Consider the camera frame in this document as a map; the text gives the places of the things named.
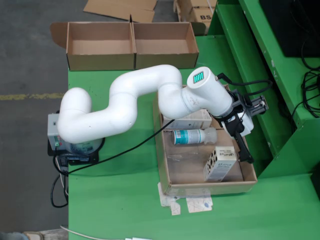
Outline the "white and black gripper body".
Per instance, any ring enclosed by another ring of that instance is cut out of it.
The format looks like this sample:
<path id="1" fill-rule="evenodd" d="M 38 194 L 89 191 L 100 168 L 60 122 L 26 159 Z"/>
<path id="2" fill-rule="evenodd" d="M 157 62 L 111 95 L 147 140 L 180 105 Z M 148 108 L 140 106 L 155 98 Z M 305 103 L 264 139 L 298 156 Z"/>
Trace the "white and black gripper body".
<path id="1" fill-rule="evenodd" d="M 246 113 L 246 110 L 233 115 L 228 120 L 217 118 L 216 121 L 232 139 L 236 138 L 236 133 L 244 137 L 249 135 L 253 130 L 252 118 Z"/>

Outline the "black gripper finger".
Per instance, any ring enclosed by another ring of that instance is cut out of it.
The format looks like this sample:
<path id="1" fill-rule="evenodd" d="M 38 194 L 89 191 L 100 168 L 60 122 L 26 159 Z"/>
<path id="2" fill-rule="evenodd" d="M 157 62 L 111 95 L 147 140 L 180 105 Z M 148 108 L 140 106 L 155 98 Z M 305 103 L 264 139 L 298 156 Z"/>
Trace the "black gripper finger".
<path id="1" fill-rule="evenodd" d="M 250 151 L 247 147 L 247 145 L 245 144 L 245 141 L 243 139 L 243 137 L 241 136 L 240 133 L 236 133 L 234 135 L 234 139 L 239 147 L 239 161 L 240 162 L 247 162 L 249 164 L 252 164 L 254 162 L 254 158 L 252 157 L 252 155 L 250 154 Z"/>

